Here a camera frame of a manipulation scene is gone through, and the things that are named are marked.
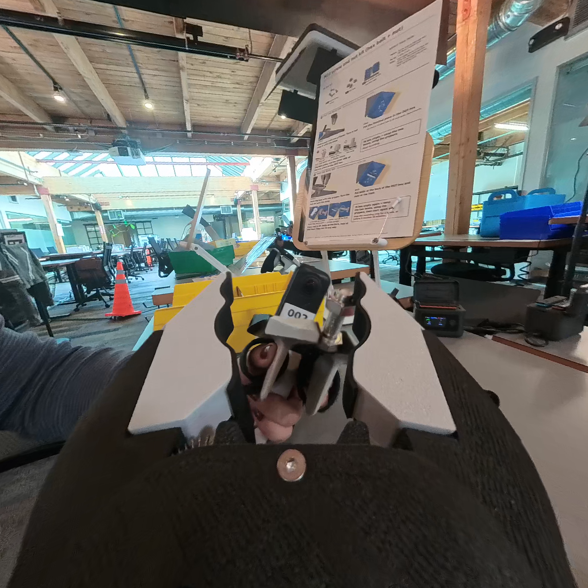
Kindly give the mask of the wooden support post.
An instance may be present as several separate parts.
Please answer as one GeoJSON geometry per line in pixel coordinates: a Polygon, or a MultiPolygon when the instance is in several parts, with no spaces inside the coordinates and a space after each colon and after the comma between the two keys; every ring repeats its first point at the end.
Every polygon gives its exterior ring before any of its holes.
{"type": "Polygon", "coordinates": [[[491,1],[459,1],[445,234],[469,232],[491,1]]]}

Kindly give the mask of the printed instruction sheet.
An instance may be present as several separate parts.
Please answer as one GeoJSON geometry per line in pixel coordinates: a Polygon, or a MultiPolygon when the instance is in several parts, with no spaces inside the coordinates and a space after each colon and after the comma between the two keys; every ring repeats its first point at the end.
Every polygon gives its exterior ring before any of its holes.
{"type": "Polygon", "coordinates": [[[445,5],[431,2],[321,75],[304,247],[376,249],[418,232],[445,5]]]}

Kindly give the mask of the white ceiling projector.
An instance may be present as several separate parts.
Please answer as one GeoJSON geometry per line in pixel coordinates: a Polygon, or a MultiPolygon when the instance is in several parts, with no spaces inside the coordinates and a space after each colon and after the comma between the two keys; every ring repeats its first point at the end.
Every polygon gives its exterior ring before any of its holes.
{"type": "Polygon", "coordinates": [[[146,161],[141,149],[132,145],[114,145],[108,149],[110,158],[117,165],[144,166],[146,161]]]}

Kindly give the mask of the orange traffic cone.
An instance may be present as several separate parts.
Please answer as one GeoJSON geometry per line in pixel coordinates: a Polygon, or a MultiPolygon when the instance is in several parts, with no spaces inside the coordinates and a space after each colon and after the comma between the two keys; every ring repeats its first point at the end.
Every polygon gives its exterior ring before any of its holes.
{"type": "Polygon", "coordinates": [[[130,292],[128,288],[128,281],[123,269],[121,261],[117,262],[116,278],[114,289],[114,300],[112,304],[112,311],[105,313],[106,318],[118,319],[127,318],[131,316],[141,315],[141,311],[134,309],[130,292]]]}

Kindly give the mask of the hanging grey jacket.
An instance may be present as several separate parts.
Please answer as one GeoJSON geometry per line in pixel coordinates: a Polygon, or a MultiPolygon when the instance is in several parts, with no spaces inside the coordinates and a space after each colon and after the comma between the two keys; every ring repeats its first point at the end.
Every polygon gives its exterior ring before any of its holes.
{"type": "Polygon", "coordinates": [[[1,244],[1,315],[13,330],[45,325],[54,299],[38,258],[24,243],[1,244]]]}

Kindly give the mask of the person's left forearm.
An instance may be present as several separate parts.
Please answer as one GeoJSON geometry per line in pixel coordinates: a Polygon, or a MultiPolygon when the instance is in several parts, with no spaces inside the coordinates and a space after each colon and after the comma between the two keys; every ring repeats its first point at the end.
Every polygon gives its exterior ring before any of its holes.
{"type": "Polygon", "coordinates": [[[65,440],[130,357],[21,334],[1,317],[1,430],[65,440]]]}

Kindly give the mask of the black battery charger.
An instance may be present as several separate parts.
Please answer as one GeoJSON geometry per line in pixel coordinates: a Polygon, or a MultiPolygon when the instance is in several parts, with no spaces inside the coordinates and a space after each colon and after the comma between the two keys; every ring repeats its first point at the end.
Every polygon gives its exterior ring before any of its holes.
{"type": "Polygon", "coordinates": [[[553,296],[526,307],[525,332],[547,341],[561,341],[582,333],[587,320],[587,285],[569,296],[553,296]]]}

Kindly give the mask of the steel hex bolt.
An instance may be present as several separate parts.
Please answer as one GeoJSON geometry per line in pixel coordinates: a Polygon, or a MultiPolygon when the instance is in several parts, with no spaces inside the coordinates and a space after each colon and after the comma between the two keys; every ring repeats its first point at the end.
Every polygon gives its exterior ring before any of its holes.
{"type": "Polygon", "coordinates": [[[352,324],[355,317],[356,301],[349,288],[333,289],[326,297],[322,332],[334,334],[342,331],[342,327],[352,324]]]}

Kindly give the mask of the light blue tote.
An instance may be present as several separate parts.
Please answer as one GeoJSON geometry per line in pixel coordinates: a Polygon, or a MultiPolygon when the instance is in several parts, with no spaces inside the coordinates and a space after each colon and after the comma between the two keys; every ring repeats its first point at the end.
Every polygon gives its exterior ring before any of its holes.
{"type": "Polygon", "coordinates": [[[479,234],[483,238],[498,238],[501,215],[518,210],[560,205],[565,200],[566,195],[557,194],[551,187],[535,189],[526,195],[520,195],[511,188],[501,188],[491,192],[482,204],[479,234]]]}

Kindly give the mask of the green plastic bin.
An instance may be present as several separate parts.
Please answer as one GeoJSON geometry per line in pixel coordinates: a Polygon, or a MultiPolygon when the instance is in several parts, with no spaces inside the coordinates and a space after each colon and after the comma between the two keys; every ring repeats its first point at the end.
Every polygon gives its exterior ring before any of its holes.
{"type": "MultiPolygon", "coordinates": [[[[214,247],[206,252],[227,267],[233,263],[235,258],[235,252],[232,245],[214,247]]],[[[168,256],[176,276],[205,276],[218,273],[217,268],[211,265],[195,251],[173,251],[168,252],[168,256]]]]}

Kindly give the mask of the black office chair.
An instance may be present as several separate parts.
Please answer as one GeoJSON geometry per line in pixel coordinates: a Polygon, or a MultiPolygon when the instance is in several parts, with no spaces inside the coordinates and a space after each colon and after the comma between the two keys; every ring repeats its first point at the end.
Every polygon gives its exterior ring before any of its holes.
{"type": "Polygon", "coordinates": [[[105,308],[110,308],[114,300],[112,292],[113,281],[111,274],[112,244],[105,243],[102,251],[102,257],[84,258],[73,264],[76,274],[78,292],[81,301],[74,308],[78,312],[81,307],[89,302],[100,301],[104,303],[105,308]]]}

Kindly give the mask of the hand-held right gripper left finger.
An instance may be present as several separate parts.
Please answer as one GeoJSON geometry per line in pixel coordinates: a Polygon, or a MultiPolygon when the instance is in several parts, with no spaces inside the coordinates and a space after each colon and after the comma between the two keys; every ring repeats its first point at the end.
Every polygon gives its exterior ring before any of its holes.
{"type": "Polygon", "coordinates": [[[231,413],[232,275],[218,275],[164,327],[128,431],[179,428],[187,440],[210,433],[231,413]]]}

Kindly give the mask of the black and grey gripper tool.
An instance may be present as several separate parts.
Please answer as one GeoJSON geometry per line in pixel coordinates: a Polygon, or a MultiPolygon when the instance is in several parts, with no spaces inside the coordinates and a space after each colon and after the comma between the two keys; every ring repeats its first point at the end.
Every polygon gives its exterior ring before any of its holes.
{"type": "Polygon", "coordinates": [[[289,251],[272,246],[268,249],[268,254],[261,266],[261,274],[279,272],[286,275],[300,267],[301,262],[294,257],[289,251]]]}

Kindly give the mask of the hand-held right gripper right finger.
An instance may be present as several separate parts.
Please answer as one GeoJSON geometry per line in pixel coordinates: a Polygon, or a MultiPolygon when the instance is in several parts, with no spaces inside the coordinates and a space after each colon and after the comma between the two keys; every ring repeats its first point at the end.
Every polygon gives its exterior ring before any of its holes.
{"type": "Polygon", "coordinates": [[[372,444],[389,447],[405,429],[450,436],[456,425],[417,322],[370,277],[355,280],[351,349],[342,390],[345,414],[372,444]]]}

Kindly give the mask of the person's left hand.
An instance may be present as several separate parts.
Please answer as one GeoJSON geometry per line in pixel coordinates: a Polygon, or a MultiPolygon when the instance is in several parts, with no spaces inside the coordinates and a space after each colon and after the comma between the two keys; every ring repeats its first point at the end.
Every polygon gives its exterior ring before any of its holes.
{"type": "Polygon", "coordinates": [[[290,353],[283,362],[285,371],[278,377],[265,399],[261,388],[277,351],[274,342],[252,342],[239,355],[239,371],[254,420],[257,444],[287,441],[303,414],[303,400],[297,386],[300,355],[290,353]]]}

